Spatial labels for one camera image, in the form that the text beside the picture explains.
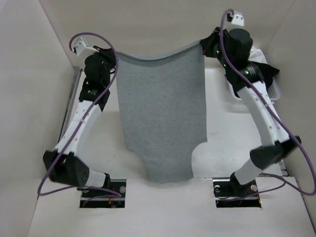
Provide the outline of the grey tank top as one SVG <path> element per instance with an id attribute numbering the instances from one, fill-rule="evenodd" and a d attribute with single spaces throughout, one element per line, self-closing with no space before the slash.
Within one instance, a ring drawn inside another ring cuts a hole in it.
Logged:
<path id="1" fill-rule="evenodd" d="M 156 55 L 119 53 L 118 104 L 127 149 L 147 179 L 193 177 L 192 153 L 207 141 L 205 68 L 199 42 Z"/>

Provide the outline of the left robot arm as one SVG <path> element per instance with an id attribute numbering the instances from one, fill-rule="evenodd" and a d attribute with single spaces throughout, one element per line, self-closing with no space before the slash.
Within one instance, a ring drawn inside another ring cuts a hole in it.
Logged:
<path id="1" fill-rule="evenodd" d="M 109 87 L 116 76 L 117 59 L 111 48 L 90 48 L 84 61 L 85 79 L 75 115 L 66 132 L 52 151 L 45 151 L 43 162 L 50 181 L 72 187 L 94 187 L 100 197 L 111 191 L 107 173 L 90 169 L 80 155 L 97 118 L 109 99 Z"/>

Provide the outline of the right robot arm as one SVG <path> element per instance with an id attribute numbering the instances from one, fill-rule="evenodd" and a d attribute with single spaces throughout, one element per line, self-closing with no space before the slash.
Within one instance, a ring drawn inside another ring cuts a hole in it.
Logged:
<path id="1" fill-rule="evenodd" d="M 258 129 L 261 146 L 249 153 L 249 160 L 230 176 L 229 190 L 241 195 L 263 170 L 286 158 L 296 143 L 276 121 L 278 116 L 267 92 L 267 84 L 279 70 L 266 64 L 250 61 L 253 40 L 244 29 L 221 30 L 200 41 L 202 53 L 216 58 L 225 70 L 225 77 L 234 92 L 248 108 Z"/>

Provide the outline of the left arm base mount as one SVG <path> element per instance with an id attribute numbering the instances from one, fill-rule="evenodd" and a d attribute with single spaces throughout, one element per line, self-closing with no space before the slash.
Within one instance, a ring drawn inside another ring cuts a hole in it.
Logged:
<path id="1" fill-rule="evenodd" d="M 80 208 L 125 208 L 126 179 L 111 180 L 110 191 L 77 188 Z"/>

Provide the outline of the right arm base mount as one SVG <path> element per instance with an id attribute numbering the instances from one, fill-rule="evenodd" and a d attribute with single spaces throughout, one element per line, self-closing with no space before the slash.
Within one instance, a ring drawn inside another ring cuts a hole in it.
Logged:
<path id="1" fill-rule="evenodd" d="M 213 179 L 213 192 L 217 208 L 261 208 L 256 181 L 234 189 L 229 179 Z"/>

